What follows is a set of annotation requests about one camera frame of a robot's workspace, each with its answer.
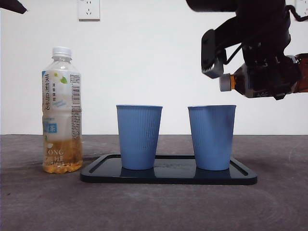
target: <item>blue cup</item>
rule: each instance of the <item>blue cup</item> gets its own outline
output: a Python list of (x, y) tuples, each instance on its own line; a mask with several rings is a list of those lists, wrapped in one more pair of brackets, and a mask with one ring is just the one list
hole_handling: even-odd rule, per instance
[(153, 168), (163, 107), (117, 105), (116, 108), (122, 167)]
[(229, 168), (236, 105), (188, 107), (196, 165), (205, 170)]

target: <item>plastic bottle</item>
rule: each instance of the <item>plastic bottle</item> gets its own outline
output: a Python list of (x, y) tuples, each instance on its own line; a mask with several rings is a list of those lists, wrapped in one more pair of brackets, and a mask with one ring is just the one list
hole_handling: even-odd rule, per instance
[(42, 71), (43, 169), (73, 172), (82, 166), (80, 73), (69, 48), (53, 48), (52, 58)]
[[(308, 92), (308, 54), (299, 54), (294, 57), (295, 62), (302, 74), (302, 78), (297, 81), (291, 90), (287, 93)], [(268, 89), (258, 91), (249, 87), (249, 76), (247, 67), (243, 64), (233, 75), (224, 74), (219, 78), (220, 91), (237, 90), (247, 98), (270, 97), (272, 96)]]

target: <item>gray surface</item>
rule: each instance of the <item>gray surface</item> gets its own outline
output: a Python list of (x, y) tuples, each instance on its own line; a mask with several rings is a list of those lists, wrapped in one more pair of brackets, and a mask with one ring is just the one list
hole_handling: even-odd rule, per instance
[[(85, 165), (118, 153), (117, 136), (83, 136)], [(193, 154), (160, 136), (157, 154)], [(43, 172), (42, 137), (1, 136), (1, 230), (308, 231), (308, 136), (235, 136), (251, 186), (84, 183)]]

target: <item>black tray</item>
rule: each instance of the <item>black tray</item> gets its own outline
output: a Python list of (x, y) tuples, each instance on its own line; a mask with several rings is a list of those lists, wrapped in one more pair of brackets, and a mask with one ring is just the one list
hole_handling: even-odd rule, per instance
[(129, 170), (122, 167), (121, 155), (106, 154), (83, 168), (80, 179), (105, 183), (251, 185), (257, 182), (257, 175), (234, 158), (229, 169), (208, 171), (196, 167), (193, 155), (157, 155), (153, 168)]

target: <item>white bottle cap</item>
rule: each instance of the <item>white bottle cap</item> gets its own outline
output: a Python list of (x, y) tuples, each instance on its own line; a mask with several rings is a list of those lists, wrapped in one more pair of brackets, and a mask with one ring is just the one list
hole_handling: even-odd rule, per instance
[(52, 56), (63, 56), (67, 58), (72, 58), (72, 51), (68, 47), (54, 47), (52, 49)]
[(224, 74), (219, 77), (219, 87), (220, 91), (230, 91), (231, 90), (231, 82), (230, 82), (230, 74)]

